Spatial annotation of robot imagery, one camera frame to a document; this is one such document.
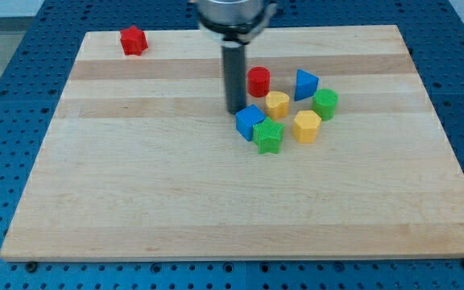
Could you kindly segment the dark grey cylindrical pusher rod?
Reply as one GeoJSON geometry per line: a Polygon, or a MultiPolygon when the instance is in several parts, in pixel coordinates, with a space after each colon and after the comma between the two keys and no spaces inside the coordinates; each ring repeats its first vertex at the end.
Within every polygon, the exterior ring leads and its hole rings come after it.
{"type": "Polygon", "coordinates": [[[226,41],[222,46],[226,109],[236,114],[247,105],[245,46],[226,41]]]}

